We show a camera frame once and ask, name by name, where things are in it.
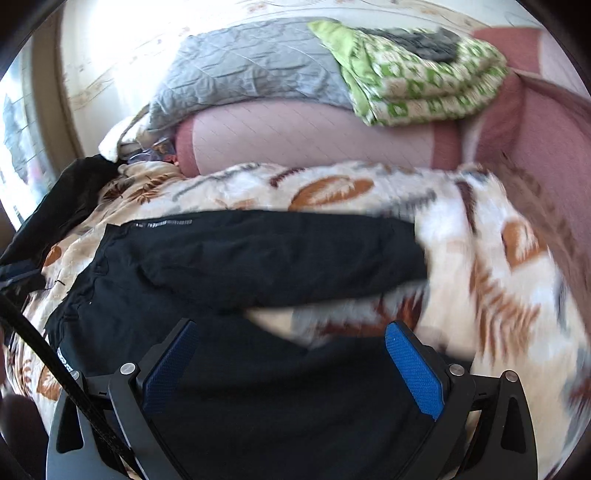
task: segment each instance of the black cloth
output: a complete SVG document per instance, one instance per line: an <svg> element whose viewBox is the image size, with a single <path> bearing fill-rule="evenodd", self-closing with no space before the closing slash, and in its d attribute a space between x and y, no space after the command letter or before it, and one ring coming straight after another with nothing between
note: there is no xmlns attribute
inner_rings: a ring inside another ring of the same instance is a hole
<svg viewBox="0 0 591 480"><path fill-rule="evenodd" d="M221 211L109 225L46 331L64 361L109 374L181 318L198 342L152 422L190 478L393 478L433 424L384 339L308 351L242 316L364 297L426 277L414 226L391 218Z"/></svg>
<svg viewBox="0 0 591 480"><path fill-rule="evenodd" d="M75 160L16 232L0 257L0 290L17 307L45 287L41 267L49 250L93 212L99 191L117 176L117 168L101 155ZM11 338L6 332L6 345Z"/></svg>
<svg viewBox="0 0 591 480"><path fill-rule="evenodd" d="M176 394L151 418L189 478L392 480L434 424L383 338L307 350L239 316L198 328Z"/></svg>
<svg viewBox="0 0 591 480"><path fill-rule="evenodd" d="M426 278L414 225L221 211L108 225L46 332L86 376L139 361L181 318L365 297Z"/></svg>
<svg viewBox="0 0 591 480"><path fill-rule="evenodd" d="M117 176L117 168L101 155L75 160L16 232L0 265L30 260L41 266L51 247L93 212L100 189Z"/></svg>
<svg viewBox="0 0 591 480"><path fill-rule="evenodd" d="M409 32L402 28L390 30L359 28L358 30L369 35L387 38L425 60L450 63L457 57L460 36L445 28L440 28L435 33Z"/></svg>

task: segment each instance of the black pants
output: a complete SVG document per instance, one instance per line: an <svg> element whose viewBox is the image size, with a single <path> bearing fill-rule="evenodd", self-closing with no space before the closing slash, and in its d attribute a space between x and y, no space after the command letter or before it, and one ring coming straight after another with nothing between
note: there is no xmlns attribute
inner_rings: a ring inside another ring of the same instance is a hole
<svg viewBox="0 0 591 480"><path fill-rule="evenodd" d="M355 215L202 212L109 226L50 316L87 376L139 362L182 317L199 341L151 420L191 478L393 478L431 427L383 339L308 351L242 317L425 278L411 224Z"/></svg>

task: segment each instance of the black strap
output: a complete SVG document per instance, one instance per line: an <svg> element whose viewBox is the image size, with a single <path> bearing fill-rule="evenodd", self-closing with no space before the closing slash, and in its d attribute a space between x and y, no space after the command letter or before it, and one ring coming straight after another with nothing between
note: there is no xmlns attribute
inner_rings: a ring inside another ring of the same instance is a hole
<svg viewBox="0 0 591 480"><path fill-rule="evenodd" d="M113 432L100 411L93 405L90 398L72 378L58 356L53 352L49 344L43 339L37 329L31 325L27 318L0 293L0 323L13 328L24 342L33 349L41 361L47 366L56 380L70 396L74 405L88 419L95 432L106 444L119 455L130 467L137 470L135 457L129 447Z"/></svg>

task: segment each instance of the gray blanket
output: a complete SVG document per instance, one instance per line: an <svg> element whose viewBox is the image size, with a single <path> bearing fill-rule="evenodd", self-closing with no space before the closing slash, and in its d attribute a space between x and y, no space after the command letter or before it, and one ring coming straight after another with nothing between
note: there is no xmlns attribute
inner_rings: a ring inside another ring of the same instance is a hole
<svg viewBox="0 0 591 480"><path fill-rule="evenodd" d="M280 18L188 37L150 103L149 130L193 112L256 98L309 99L352 109L340 67L308 29Z"/></svg>

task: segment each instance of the gray cloth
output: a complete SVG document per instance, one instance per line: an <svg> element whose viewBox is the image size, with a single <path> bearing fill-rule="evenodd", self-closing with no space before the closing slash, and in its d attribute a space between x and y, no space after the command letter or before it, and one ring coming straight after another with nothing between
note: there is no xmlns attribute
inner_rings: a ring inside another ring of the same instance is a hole
<svg viewBox="0 0 591 480"><path fill-rule="evenodd" d="M460 41L459 35L445 28L440 28L435 33L409 32L402 28L389 30L358 28L358 30L369 35L387 38L422 59L446 63L456 59L457 43Z"/></svg>
<svg viewBox="0 0 591 480"><path fill-rule="evenodd" d="M308 29L322 17L279 18L191 36L150 103L149 130L193 112L256 98L308 99L352 109L328 49Z"/></svg>

